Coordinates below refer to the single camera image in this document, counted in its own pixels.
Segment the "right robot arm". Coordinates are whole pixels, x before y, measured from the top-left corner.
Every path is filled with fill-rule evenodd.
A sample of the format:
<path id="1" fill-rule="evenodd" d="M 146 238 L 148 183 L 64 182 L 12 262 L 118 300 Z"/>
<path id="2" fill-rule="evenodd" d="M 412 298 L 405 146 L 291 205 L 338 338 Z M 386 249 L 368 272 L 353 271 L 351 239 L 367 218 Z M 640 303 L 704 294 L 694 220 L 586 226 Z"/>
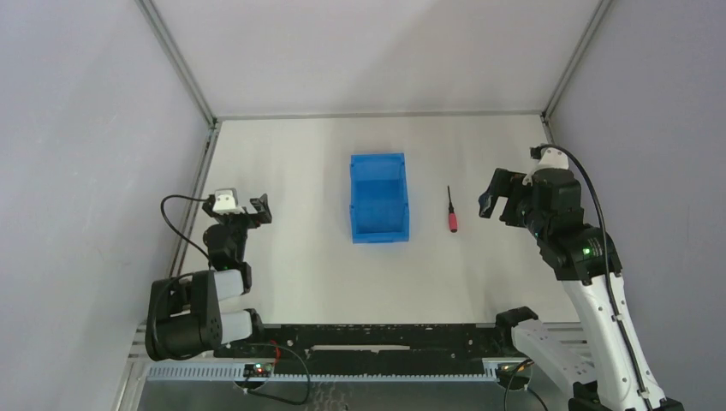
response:
<path id="1" fill-rule="evenodd" d="M 584 221 L 581 185 L 565 169 L 531 175 L 497 168 L 479 197 L 491 217 L 526 229 L 578 315 L 590 358 L 574 353 L 545 329 L 529 307 L 498 313 L 503 346 L 524 354 L 568 397 L 570 410 L 682 410 L 667 397 L 646 362 L 624 295 L 622 265 L 605 230 Z"/>

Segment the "red-handled black screwdriver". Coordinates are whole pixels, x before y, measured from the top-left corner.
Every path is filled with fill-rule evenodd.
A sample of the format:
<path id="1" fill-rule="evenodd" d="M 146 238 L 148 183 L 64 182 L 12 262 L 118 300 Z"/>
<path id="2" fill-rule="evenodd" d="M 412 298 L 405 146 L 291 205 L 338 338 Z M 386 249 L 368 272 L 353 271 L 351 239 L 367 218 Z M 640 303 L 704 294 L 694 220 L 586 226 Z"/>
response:
<path id="1" fill-rule="evenodd" d="M 452 197 L 451 197 L 450 186 L 447 187 L 447 195 L 448 195 L 448 225 L 449 225 L 449 231 L 451 233 L 456 233 L 458 231 L 458 220 L 457 220 L 457 216 L 455 214 L 455 208 L 454 208 L 453 201 L 452 201 Z"/>

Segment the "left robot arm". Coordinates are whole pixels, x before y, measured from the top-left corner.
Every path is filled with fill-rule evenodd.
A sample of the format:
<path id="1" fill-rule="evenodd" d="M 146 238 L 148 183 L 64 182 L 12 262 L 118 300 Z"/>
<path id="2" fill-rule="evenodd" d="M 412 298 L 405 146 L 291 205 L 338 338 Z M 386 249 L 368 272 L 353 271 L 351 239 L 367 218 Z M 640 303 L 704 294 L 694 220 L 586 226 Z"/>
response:
<path id="1" fill-rule="evenodd" d="M 250 292 L 252 268 L 244 260 L 248 232 L 272 221 L 267 194 L 240 204 L 233 188 L 218 189 L 201 201 L 214 223 L 198 247 L 206 269 L 152 284 L 145 347 L 154 361 L 188 360 L 228 343 L 264 336 L 253 308 L 223 312 L 221 302 Z"/>

